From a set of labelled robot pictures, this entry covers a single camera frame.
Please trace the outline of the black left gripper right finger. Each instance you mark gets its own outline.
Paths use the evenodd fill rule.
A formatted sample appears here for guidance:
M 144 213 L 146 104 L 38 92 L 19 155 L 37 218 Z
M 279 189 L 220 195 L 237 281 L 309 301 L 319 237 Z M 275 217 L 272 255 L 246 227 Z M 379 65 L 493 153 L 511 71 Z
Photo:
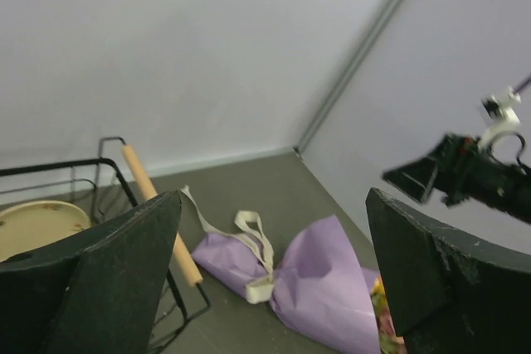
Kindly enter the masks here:
M 529 255 L 377 188 L 365 204 L 392 321 L 408 352 L 530 351 Z

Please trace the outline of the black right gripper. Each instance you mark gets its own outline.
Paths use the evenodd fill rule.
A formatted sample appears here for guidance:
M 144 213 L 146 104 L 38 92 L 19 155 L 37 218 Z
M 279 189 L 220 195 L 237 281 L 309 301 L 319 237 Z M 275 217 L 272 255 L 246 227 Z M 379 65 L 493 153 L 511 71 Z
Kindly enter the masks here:
M 526 142 L 512 163 L 493 155 L 493 143 L 481 149 L 471 136 L 447 134 L 431 156 L 388 169 L 382 179 L 418 204 L 426 203 L 435 188 L 448 207 L 468 200 L 506 213 L 520 221 L 530 220 L 530 166 L 520 160 Z

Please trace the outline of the mixed flower bouquet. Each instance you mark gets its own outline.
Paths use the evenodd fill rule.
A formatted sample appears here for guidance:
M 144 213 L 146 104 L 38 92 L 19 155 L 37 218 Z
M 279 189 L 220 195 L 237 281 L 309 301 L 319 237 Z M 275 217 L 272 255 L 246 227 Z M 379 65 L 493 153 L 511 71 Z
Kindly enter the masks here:
M 396 334 L 388 306 L 387 295 L 380 276 L 375 279 L 370 298 L 378 325 L 381 353 L 407 354 L 404 339 Z

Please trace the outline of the purple wrapping paper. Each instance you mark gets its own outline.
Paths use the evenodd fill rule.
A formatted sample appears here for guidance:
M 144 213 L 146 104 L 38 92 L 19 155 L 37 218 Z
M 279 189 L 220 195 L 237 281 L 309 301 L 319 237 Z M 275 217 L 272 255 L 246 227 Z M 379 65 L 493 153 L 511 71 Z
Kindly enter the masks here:
M 287 327 L 342 353 L 378 353 L 378 328 L 358 258 L 336 216 L 303 229 L 274 264 L 268 303 Z

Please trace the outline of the cream printed ribbon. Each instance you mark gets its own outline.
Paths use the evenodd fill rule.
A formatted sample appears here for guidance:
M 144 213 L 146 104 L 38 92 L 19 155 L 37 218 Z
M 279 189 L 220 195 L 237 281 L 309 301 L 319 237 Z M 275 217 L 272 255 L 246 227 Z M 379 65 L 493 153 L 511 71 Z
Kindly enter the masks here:
M 192 203 L 204 232 L 192 251 L 195 263 L 248 303 L 269 301 L 275 285 L 274 250 L 263 231 L 260 215 L 238 211 L 234 218 L 237 232 L 227 233 L 205 219 L 188 186 L 181 193 Z

